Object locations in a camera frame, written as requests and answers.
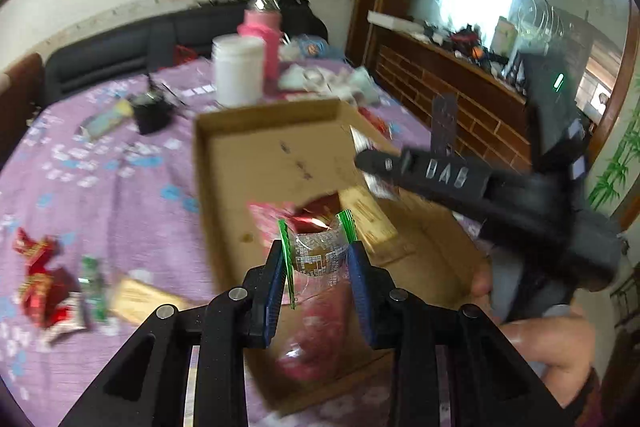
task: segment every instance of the cardboard box lid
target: cardboard box lid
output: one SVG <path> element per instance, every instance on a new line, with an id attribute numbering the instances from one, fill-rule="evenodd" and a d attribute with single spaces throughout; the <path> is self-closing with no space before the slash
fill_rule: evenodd
<path id="1" fill-rule="evenodd" d="M 241 284 L 247 270 L 264 263 L 266 254 L 248 203 L 302 204 L 353 185 L 366 186 L 353 164 L 351 127 L 380 149 L 394 151 L 357 110 L 339 100 L 275 103 L 198 117 L 194 163 L 201 223 L 218 289 Z M 406 192 L 400 201 L 378 203 L 417 250 L 385 266 L 396 285 L 431 304 L 459 302 L 468 293 L 481 254 L 450 212 Z M 245 352 L 258 389 L 283 413 L 342 393 L 391 363 L 385 352 L 369 349 L 352 311 L 338 375 L 326 382 L 289 380 L 275 359 L 299 327 L 300 311 L 283 307 L 270 349 Z"/>

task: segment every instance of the green package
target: green package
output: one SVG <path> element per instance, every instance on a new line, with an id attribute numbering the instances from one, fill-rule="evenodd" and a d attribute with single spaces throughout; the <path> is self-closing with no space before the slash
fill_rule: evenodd
<path id="1" fill-rule="evenodd" d="M 106 322 L 108 311 L 104 297 L 105 285 L 100 272 L 100 261 L 88 255 L 83 256 L 78 282 L 93 319 L 97 322 Z"/>

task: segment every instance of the finger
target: finger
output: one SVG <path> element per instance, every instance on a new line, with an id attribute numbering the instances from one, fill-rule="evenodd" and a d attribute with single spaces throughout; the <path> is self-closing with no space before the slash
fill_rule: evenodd
<path id="1" fill-rule="evenodd" d="M 529 319 L 503 325 L 502 333 L 525 360 L 548 365 L 543 382 L 566 407 L 580 392 L 591 371 L 595 331 L 578 316 Z"/>
<path id="2" fill-rule="evenodd" d="M 471 281 L 471 295 L 474 297 L 488 295 L 492 286 L 491 265 L 488 259 L 484 259 L 476 269 L 474 278 Z"/>

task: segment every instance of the white plastic jar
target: white plastic jar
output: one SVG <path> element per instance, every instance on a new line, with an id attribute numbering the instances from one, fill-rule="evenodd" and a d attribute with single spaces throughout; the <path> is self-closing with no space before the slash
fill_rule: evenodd
<path id="1" fill-rule="evenodd" d="M 264 41 L 260 37 L 218 37 L 213 41 L 211 58 L 220 105 L 254 105 L 262 98 Z"/>

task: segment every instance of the red snack package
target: red snack package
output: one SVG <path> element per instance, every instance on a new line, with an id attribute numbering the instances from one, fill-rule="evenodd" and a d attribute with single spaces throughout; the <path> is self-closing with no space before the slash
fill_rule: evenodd
<path id="1" fill-rule="evenodd" d="M 338 369 L 351 305 L 351 284 L 338 282 L 300 305 L 303 326 L 287 343 L 278 365 L 289 378 L 314 381 Z"/>
<path id="2" fill-rule="evenodd" d="M 248 206 L 255 226 L 260 231 L 264 252 L 268 255 L 271 243 L 280 238 L 278 220 L 291 216 L 296 206 L 293 203 L 283 203 L 280 206 L 269 203 L 249 203 Z"/>
<path id="3" fill-rule="evenodd" d="M 382 120 L 382 118 L 373 114 L 366 107 L 359 107 L 358 112 L 363 115 L 364 118 L 369 120 L 369 123 L 372 124 L 373 127 L 375 127 L 378 131 L 380 131 L 380 134 L 382 134 L 382 136 L 384 136 L 388 140 L 391 140 L 391 131 L 389 130 L 389 126 L 384 120 Z"/>
<path id="4" fill-rule="evenodd" d="M 333 192 L 296 208 L 287 219 L 287 225 L 296 233 L 324 232 L 341 210 L 340 196 Z"/>
<path id="5" fill-rule="evenodd" d="M 22 309 L 45 330 L 43 339 L 51 342 L 62 333 L 84 329 L 80 294 L 70 292 L 74 280 L 64 268 L 47 269 L 56 250 L 55 240 L 45 236 L 34 241 L 18 229 L 14 250 L 26 258 L 26 281 L 18 289 Z"/>

